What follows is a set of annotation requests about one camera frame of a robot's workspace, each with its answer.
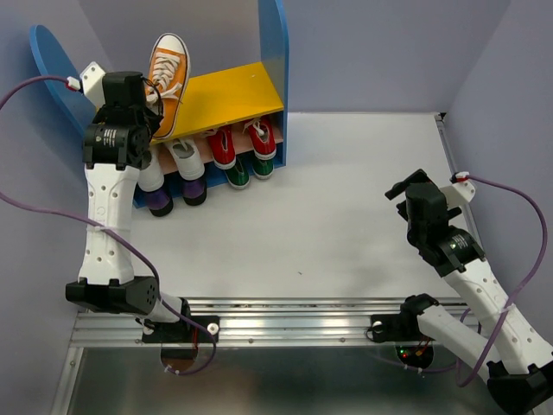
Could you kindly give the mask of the orange sneaker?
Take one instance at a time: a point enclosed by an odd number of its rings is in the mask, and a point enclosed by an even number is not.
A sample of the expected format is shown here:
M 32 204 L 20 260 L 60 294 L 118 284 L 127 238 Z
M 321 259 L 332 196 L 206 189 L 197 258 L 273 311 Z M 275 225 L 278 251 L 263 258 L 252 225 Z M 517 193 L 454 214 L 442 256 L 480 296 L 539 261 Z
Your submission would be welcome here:
M 152 49 L 146 85 L 148 107 L 162 116 L 154 139 L 163 140 L 173 134 L 189 75 L 190 58 L 185 42 L 175 34 L 161 35 Z

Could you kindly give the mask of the red sneaker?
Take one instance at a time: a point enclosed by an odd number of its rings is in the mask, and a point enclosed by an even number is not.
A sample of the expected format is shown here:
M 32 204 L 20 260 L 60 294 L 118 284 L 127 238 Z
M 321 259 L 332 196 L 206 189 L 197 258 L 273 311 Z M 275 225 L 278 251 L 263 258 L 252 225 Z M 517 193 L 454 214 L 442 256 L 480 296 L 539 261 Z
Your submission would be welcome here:
M 219 169 L 229 170 L 235 166 L 236 152 L 232 140 L 232 129 L 229 125 L 203 131 L 201 136 L 207 140 L 213 162 Z
M 248 133 L 256 158 L 268 161 L 275 156 L 277 153 L 276 140 L 268 116 L 246 121 L 244 132 Z

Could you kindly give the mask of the green sneaker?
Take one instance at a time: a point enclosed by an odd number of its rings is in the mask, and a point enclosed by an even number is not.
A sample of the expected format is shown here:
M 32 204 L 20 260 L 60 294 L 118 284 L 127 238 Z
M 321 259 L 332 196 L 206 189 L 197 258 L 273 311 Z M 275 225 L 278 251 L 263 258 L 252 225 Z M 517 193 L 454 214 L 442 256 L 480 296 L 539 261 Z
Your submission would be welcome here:
M 231 168 L 225 170 L 225 174 L 229 185 L 236 190 L 246 188 L 250 182 L 249 172 L 239 157 Z
M 274 164 L 272 159 L 263 160 L 255 156 L 251 159 L 251 166 L 254 175 L 259 180 L 270 179 L 274 171 Z

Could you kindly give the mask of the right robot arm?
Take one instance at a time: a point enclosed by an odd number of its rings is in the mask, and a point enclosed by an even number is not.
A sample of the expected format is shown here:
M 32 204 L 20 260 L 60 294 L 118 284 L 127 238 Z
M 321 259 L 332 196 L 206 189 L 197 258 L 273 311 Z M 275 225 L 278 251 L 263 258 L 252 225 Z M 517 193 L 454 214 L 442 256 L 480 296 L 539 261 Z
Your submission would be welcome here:
M 389 200 L 405 199 L 397 211 L 407 240 L 473 312 L 483 334 L 451 316 L 427 294 L 407 297 L 396 315 L 373 316 L 375 342 L 435 340 L 471 367 L 507 414 L 526 414 L 552 396 L 552 346 L 525 319 L 494 277 L 486 254 L 467 231 L 451 225 L 475 195 L 476 177 L 455 174 L 447 187 L 418 169 L 392 186 Z

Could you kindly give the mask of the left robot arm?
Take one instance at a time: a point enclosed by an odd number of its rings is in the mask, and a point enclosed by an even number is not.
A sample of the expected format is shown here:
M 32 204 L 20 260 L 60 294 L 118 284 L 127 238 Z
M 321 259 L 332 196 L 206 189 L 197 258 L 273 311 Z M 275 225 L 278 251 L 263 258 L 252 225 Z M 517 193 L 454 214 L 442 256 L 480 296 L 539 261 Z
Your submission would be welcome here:
M 143 158 L 161 123 L 147 106 L 145 77 L 135 71 L 103 75 L 105 102 L 83 138 L 87 181 L 86 251 L 79 276 L 67 284 L 69 302 L 93 312 L 129 314 L 153 324 L 172 340 L 186 339 L 192 319 L 179 297 L 162 293 L 157 271 L 138 276 L 130 245 L 133 196 Z

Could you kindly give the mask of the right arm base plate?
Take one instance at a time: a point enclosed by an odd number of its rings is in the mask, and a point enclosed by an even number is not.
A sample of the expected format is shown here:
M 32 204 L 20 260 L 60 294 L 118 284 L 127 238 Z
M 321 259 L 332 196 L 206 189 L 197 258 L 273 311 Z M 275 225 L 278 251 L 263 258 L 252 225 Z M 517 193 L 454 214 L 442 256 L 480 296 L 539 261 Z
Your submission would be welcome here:
M 425 338 L 415 317 L 402 314 L 379 314 L 370 316 L 370 325 L 365 330 L 368 340 L 384 342 L 419 342 Z

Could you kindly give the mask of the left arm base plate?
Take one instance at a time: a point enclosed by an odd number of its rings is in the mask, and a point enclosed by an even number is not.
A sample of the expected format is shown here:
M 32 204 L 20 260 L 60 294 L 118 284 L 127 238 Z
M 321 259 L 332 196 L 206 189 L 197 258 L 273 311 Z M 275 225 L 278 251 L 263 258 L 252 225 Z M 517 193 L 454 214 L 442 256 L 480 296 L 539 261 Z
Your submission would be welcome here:
M 141 341 L 145 344 L 212 342 L 204 330 L 182 321 L 172 323 L 146 321 Z

